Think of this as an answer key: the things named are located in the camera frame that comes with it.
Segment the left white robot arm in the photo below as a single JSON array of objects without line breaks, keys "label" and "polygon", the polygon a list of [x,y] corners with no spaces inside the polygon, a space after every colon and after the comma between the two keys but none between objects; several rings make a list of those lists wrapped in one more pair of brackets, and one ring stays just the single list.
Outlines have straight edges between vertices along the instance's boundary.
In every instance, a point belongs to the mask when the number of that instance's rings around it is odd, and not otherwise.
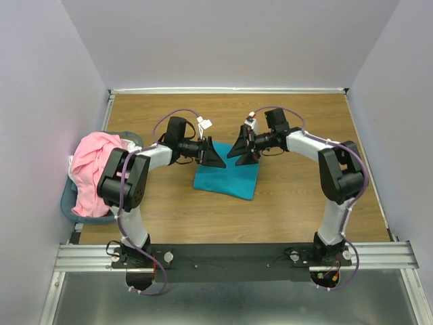
[{"label": "left white robot arm", "polygon": [[127,260],[135,267],[143,267],[154,260],[150,250],[150,237],[142,224],[140,204],[145,194],[148,173],[158,167],[175,164],[180,157],[191,158],[199,165],[224,169],[225,162],[214,148],[211,136],[204,131],[212,122],[202,116],[196,118],[198,139],[186,136],[187,119],[172,116],[165,133],[146,148],[128,152],[113,149],[97,185],[97,195],[110,207],[122,238],[120,243],[129,247]]}]

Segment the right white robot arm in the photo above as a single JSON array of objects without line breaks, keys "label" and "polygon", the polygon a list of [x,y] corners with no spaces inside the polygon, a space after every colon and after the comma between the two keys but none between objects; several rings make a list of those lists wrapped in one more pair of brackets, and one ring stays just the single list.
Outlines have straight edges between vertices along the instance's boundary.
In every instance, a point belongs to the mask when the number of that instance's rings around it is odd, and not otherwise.
[{"label": "right white robot arm", "polygon": [[327,265],[344,250],[352,207],[369,184],[367,168],[356,143],[323,139],[309,133],[304,125],[291,127],[285,116],[286,108],[266,106],[263,111],[269,132],[258,133],[256,112],[251,112],[227,158],[236,157],[238,166],[253,165],[265,150],[280,148],[318,164],[326,204],[321,226],[314,235],[311,257],[315,263]]}]

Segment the teal t shirt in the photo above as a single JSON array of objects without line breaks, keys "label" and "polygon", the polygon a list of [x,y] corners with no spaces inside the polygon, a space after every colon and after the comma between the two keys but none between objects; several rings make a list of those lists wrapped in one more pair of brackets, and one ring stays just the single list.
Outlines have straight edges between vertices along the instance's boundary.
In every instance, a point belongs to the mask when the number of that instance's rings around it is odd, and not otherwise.
[{"label": "teal t shirt", "polygon": [[256,189],[259,164],[236,166],[237,157],[227,158],[229,144],[216,142],[214,147],[226,164],[226,168],[200,165],[193,181],[193,189],[226,194],[244,200],[252,200]]}]

